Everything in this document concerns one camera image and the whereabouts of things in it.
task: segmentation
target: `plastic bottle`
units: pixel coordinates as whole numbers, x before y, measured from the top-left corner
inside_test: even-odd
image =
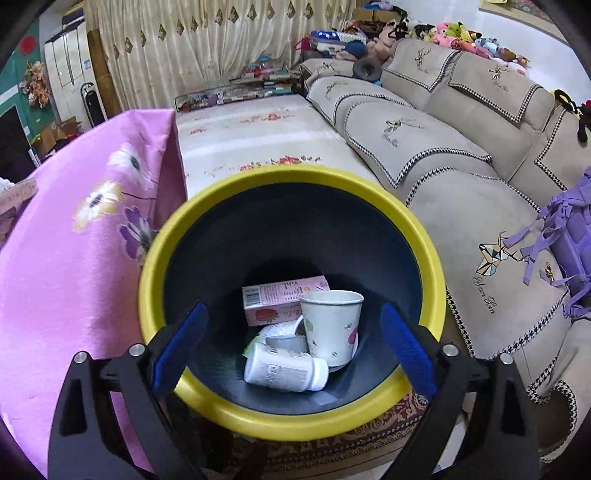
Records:
[[[246,383],[289,392],[322,390],[328,377],[329,367],[323,358],[264,343],[255,343],[244,369]]]

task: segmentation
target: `curtain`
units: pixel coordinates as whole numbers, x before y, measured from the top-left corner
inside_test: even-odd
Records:
[[[121,108],[170,108],[227,83],[261,54],[291,66],[311,30],[339,29],[355,0],[86,0]]]

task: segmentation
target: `juice box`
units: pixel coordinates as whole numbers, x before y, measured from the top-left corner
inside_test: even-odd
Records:
[[[301,315],[300,297],[311,291],[330,290],[324,275],[242,287],[242,303],[250,326],[296,320]]]

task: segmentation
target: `cardboard box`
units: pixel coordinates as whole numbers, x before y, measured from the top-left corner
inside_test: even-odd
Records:
[[[311,291],[330,290],[324,275],[242,287],[242,305],[250,326],[296,320],[301,315],[300,297]]]
[[[388,12],[386,10],[374,10],[374,20],[388,23],[392,20],[400,21],[400,15],[396,12]]]
[[[360,22],[371,22],[374,20],[375,10],[365,8],[354,8],[351,19],[359,20]]]

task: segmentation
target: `barcode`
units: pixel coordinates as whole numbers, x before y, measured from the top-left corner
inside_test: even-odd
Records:
[[[249,288],[244,290],[244,306],[252,307],[253,305],[259,305],[261,302],[261,292],[257,288]]]

